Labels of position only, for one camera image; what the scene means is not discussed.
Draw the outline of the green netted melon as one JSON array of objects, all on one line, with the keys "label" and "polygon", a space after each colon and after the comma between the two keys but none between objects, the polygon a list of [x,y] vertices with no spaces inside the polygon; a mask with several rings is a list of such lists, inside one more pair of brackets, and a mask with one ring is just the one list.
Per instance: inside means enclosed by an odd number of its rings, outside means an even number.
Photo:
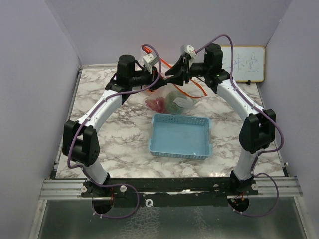
[{"label": "green netted melon", "polygon": [[170,91],[164,99],[164,104],[170,114],[182,114],[194,106],[193,100],[178,90]]}]

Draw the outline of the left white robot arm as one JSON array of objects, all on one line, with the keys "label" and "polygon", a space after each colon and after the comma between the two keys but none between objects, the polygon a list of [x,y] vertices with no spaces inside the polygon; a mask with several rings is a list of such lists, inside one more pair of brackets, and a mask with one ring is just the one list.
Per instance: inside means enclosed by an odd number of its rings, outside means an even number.
[{"label": "left white robot arm", "polygon": [[143,65],[135,69],[138,61],[132,55],[122,55],[117,63],[117,71],[106,85],[96,104],[76,121],[68,120],[63,129],[62,153],[67,156],[70,169],[80,168],[93,182],[93,191],[98,196],[106,196],[110,191],[110,175],[98,160],[100,145],[98,132],[109,116],[127,98],[146,89],[156,89],[164,84],[160,63],[155,53],[143,57]]}]

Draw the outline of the red grape bunch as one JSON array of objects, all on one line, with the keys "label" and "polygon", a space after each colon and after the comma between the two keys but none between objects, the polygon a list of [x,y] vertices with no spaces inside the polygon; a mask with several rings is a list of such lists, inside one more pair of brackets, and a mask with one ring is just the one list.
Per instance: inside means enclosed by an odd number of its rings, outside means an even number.
[{"label": "red grape bunch", "polygon": [[158,97],[155,99],[146,99],[145,100],[146,106],[150,108],[151,110],[157,112],[157,113],[164,113],[165,112],[165,104],[164,104],[164,98]]}]

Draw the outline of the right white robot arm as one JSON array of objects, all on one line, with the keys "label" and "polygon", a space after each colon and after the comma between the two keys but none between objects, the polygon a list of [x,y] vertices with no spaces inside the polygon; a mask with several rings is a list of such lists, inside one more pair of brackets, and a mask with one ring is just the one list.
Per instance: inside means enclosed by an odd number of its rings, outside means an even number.
[{"label": "right white robot arm", "polygon": [[179,60],[165,75],[167,82],[183,86],[193,77],[203,77],[204,82],[215,94],[222,97],[243,121],[239,133],[242,151],[235,169],[231,172],[229,189],[240,195],[247,189],[246,181],[253,177],[256,156],[267,149],[275,139],[276,114],[272,109],[264,109],[245,94],[231,74],[223,69],[223,52],[221,46],[211,43],[205,47],[203,62],[196,63],[195,49],[183,45]]}]

